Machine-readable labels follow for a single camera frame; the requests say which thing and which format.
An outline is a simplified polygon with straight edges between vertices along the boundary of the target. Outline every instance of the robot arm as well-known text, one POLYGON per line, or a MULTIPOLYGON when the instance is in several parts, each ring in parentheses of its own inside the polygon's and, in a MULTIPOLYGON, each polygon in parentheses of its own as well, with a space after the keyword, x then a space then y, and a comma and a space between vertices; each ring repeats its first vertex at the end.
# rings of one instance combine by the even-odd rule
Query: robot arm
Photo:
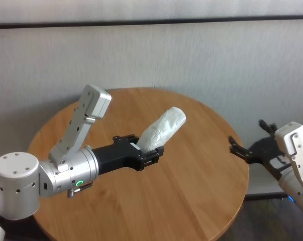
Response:
POLYGON ((271 137, 257 141, 249 150, 229 137, 231 153, 248 164, 262 164, 303 210, 303 125, 291 122, 277 129, 275 124, 268 126, 260 120, 260 126, 271 137), (271 160, 279 157, 286 157, 287 161, 281 161, 282 166, 275 168, 271 160))
MULTIPOLYGON (((38 161, 24 152, 0 157, 0 215, 10 220, 26 218, 39 208, 40 195, 50 197, 67 191, 68 197, 73 197, 92 186, 98 175, 122 167, 142 171, 158 162, 164 147, 143 152, 135 135, 115 136, 114 143, 105 147, 80 149, 90 126, 104 116, 110 101, 107 92, 87 85, 63 138, 47 160, 38 161)), ((4 234, 0 228, 0 240, 4 234)))

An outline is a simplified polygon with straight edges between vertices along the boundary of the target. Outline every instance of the metal cylinder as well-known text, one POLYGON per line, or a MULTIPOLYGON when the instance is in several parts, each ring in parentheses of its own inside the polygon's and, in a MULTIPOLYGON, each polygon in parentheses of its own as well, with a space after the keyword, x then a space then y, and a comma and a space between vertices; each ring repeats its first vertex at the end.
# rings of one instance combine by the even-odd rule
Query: metal cylinder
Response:
POLYGON ((31 216, 39 208, 39 161, 29 153, 0 157, 0 214, 10 220, 31 216))
POLYGON ((59 172, 50 159, 40 162, 40 195, 50 197, 86 182, 98 176, 97 159, 90 149, 78 150, 65 158, 68 170, 59 172))

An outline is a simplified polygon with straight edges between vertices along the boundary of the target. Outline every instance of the white wall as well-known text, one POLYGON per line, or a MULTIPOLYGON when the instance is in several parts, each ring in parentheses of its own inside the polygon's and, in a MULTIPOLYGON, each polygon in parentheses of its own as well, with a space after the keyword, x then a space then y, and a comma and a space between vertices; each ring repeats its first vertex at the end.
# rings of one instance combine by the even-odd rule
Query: white wall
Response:
POLYGON ((0 155, 86 83, 191 96, 249 146, 260 118, 303 124, 303 20, 0 30, 0 155))

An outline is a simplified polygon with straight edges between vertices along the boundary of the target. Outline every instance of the white plastic bag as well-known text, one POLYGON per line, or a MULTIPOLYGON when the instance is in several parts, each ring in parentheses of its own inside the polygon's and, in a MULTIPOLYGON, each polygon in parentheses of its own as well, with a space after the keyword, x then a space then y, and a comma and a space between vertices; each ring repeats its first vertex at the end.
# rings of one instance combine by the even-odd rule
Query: white plastic bag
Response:
POLYGON ((185 121, 186 115, 181 109, 170 108, 142 133, 137 146, 143 153, 163 146, 185 121))

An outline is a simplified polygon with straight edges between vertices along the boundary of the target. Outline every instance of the green indicator light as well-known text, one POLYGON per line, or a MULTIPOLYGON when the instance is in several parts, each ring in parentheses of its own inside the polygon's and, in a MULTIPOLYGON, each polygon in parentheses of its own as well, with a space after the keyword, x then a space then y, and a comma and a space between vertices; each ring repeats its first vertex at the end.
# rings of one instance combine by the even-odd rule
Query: green indicator light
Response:
POLYGON ((78 186, 81 185, 81 184, 83 184, 83 181, 78 181, 78 182, 76 183, 76 186, 78 187, 78 186))

